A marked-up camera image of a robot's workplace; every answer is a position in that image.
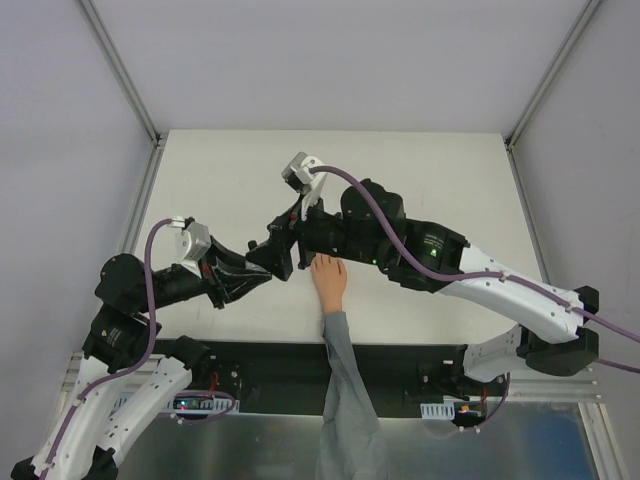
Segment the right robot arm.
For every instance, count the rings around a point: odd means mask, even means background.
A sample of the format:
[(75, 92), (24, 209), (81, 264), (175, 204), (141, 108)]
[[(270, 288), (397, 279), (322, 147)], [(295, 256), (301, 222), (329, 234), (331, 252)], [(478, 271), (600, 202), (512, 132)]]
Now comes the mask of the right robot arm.
[(269, 224), (267, 240), (250, 242), (248, 262), (286, 281), (292, 248), (301, 268), (317, 253), (330, 255), (374, 265), (403, 288), (470, 301), (514, 322), (503, 334), (461, 347), (450, 369), (457, 392), (473, 394), (514, 371), (570, 377), (598, 359), (599, 336), (584, 326), (598, 309), (597, 290), (562, 290), (513, 273), (463, 235), (407, 218), (402, 197), (370, 179), (347, 188), (334, 215), (316, 190), (305, 186), (300, 193)]

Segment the mannequin hand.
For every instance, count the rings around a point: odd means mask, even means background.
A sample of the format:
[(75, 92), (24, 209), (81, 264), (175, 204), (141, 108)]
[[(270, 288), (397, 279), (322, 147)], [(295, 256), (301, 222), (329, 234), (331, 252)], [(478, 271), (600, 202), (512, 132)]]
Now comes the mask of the mannequin hand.
[(344, 263), (325, 254), (316, 254), (311, 262), (311, 275), (323, 313), (342, 311), (348, 280)]

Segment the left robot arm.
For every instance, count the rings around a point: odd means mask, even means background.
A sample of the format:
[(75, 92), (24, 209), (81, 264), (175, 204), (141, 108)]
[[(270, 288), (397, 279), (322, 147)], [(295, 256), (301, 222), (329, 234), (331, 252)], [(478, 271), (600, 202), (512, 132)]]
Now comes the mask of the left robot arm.
[(107, 261), (95, 290), (102, 306), (82, 346), (73, 389), (39, 452), (15, 464), (13, 479), (114, 479), (129, 450), (161, 411), (187, 387), (199, 389), (213, 371), (211, 351), (188, 336), (171, 342), (150, 379), (122, 406), (116, 401), (149, 360), (161, 325), (160, 308), (206, 296), (224, 308), (277, 276), (279, 261), (265, 243), (245, 254), (222, 246), (206, 228), (177, 236), (178, 262), (151, 267), (154, 238), (144, 256)]

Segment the grey sleeve forearm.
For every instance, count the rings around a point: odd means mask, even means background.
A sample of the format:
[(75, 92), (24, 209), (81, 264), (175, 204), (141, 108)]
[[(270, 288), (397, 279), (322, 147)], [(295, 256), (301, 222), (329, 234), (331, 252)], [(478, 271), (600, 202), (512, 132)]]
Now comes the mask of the grey sleeve forearm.
[(331, 375), (315, 477), (388, 479), (386, 442), (358, 369), (344, 312), (324, 316), (323, 337)]

